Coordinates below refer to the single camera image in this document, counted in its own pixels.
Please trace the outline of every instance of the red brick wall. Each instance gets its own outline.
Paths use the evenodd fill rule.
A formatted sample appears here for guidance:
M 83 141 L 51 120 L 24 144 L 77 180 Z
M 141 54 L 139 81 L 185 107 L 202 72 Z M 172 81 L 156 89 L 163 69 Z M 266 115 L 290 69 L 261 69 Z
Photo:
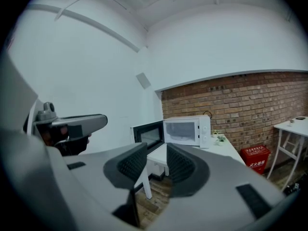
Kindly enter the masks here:
M 162 106 L 164 118 L 210 111 L 212 129 L 224 133 L 236 150 L 263 144 L 274 152 L 278 131 L 273 125 L 308 115 L 308 73 L 257 73 L 201 81 L 163 91 Z M 286 158 L 280 156 L 278 161 Z

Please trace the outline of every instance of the cable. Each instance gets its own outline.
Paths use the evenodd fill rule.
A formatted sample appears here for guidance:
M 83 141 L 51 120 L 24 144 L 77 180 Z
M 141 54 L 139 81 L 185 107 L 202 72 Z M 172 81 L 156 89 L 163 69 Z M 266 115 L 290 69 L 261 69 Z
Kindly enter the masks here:
M 206 110 L 206 111 L 204 111 L 204 113 L 203 113 L 203 114 L 205 114 L 206 112 L 209 112 L 209 111 L 208 111 L 208 110 Z M 211 113 L 211 112 L 209 112 L 209 113 L 211 114 L 210 119 L 212 119 L 213 115 L 212 115 L 212 113 Z

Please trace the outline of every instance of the red box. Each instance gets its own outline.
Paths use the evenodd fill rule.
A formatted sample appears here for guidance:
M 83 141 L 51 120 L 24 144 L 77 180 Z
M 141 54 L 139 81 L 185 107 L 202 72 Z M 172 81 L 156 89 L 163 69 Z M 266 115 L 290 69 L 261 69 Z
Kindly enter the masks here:
M 241 150 L 241 158 L 245 164 L 259 174 L 263 174 L 270 151 L 263 145 Z

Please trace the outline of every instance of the wooden floor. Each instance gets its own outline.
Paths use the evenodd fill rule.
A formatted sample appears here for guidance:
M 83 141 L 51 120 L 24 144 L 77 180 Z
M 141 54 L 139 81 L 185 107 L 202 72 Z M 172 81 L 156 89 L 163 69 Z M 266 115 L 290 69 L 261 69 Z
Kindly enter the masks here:
M 291 172 L 293 163 L 294 162 L 291 162 L 272 172 L 270 181 L 279 189 L 283 187 L 288 178 L 288 173 Z M 299 162 L 289 184 L 295 183 L 307 170 L 308 159 Z M 166 208 L 169 202 L 171 184 L 171 179 L 168 177 L 164 177 L 162 181 L 150 180 L 152 199 L 146 198 L 143 188 L 136 193 L 137 210 L 141 229 L 146 229 Z

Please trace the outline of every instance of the table leg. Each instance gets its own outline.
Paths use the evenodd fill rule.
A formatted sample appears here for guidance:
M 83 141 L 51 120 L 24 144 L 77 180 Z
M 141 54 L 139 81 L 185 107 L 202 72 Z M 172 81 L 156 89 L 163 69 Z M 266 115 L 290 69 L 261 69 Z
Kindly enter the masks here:
M 277 160 L 277 156 L 278 156 L 278 152 L 279 152 L 280 143 L 281 143 L 281 137 L 282 137 L 282 130 L 279 129 L 279 139 L 278 139 L 278 145 L 277 145 L 277 150 L 276 150 L 275 158 L 274 158 L 273 164 L 271 165 L 269 174 L 266 177 L 266 179 L 268 179 L 270 177 L 270 175 L 271 175 L 271 173 L 272 173 L 272 171 L 274 169 L 274 166 L 275 166 L 275 163 L 276 163 L 276 160 Z
M 141 179 L 142 179 L 145 195 L 148 199 L 151 199 L 152 193 L 151 193 L 151 187 L 149 183 L 148 170 L 146 169 L 146 167 L 144 167 L 141 173 Z
M 304 136 L 301 136 L 300 139 L 299 139 L 299 149 L 298 149 L 298 154 L 297 154 L 297 156 L 296 156 L 295 163 L 294 163 L 294 165 L 293 165 L 293 168 L 292 168 L 292 170 L 291 170 L 291 173 L 290 173 L 290 175 L 289 175 L 289 177 L 288 177 L 286 183 L 284 184 L 284 186 L 283 186 L 283 188 L 282 188 L 282 191 L 286 188 L 286 186 L 288 185 L 288 183 L 289 183 L 289 181 L 290 181 L 290 179 L 291 179 L 291 177 L 292 177 L 292 175 L 293 175 L 293 173 L 294 173 L 294 170 L 295 170 L 295 168 L 296 168 L 296 166 L 297 166 L 297 163 L 298 163 L 298 161 L 299 161 L 299 158 L 300 158 L 300 154 L 301 154 L 301 152 L 302 152 L 302 150 L 303 150 L 304 140 L 305 140 L 305 137 L 304 137 Z
M 169 168 L 168 167 L 165 167 L 165 175 L 169 176 Z

